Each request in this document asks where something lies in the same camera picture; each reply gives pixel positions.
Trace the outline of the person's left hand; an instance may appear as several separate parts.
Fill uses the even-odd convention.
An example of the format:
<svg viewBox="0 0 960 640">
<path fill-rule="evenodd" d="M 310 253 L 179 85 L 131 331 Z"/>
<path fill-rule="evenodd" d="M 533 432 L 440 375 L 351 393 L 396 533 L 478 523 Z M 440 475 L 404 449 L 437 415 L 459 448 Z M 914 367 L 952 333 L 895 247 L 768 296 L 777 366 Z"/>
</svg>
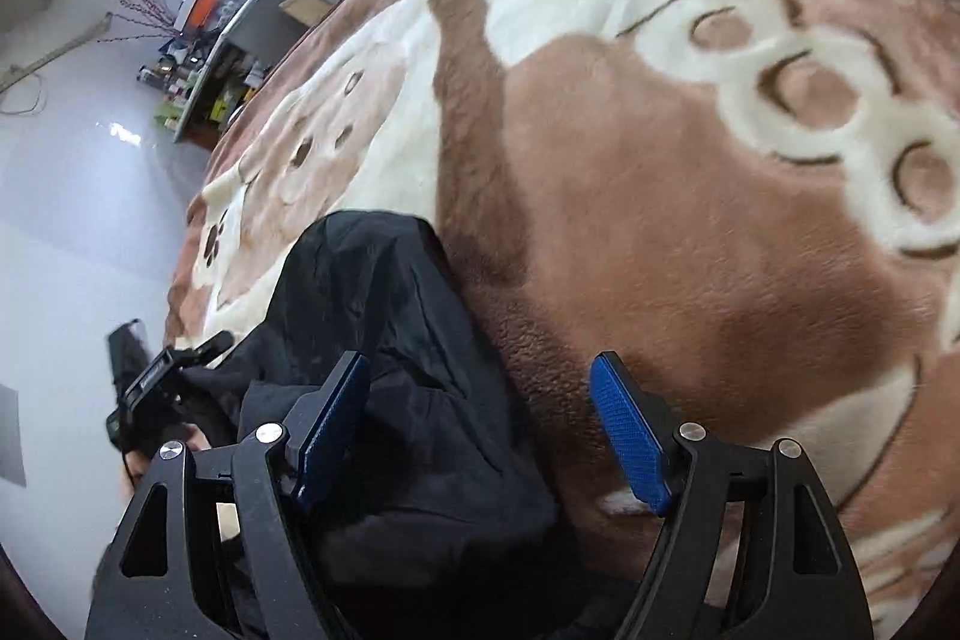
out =
<svg viewBox="0 0 960 640">
<path fill-rule="evenodd" d="M 179 455 L 185 450 L 190 450 L 190 452 L 205 452 L 205 450 L 210 450 L 212 448 L 212 443 L 208 440 L 208 437 L 202 432 L 200 427 L 197 427 L 195 424 L 181 424 L 174 427 L 174 437 L 168 438 L 166 442 L 161 443 L 160 447 L 156 448 L 156 452 L 153 455 L 147 455 L 146 453 L 140 452 L 140 450 L 133 450 L 133 452 L 128 452 L 122 456 L 122 470 L 121 470 L 121 487 L 122 487 L 122 497 L 125 502 L 130 502 L 137 489 L 140 487 L 140 482 L 148 473 L 149 466 L 153 461 L 160 458 L 167 458 L 169 455 Z"/>
</svg>

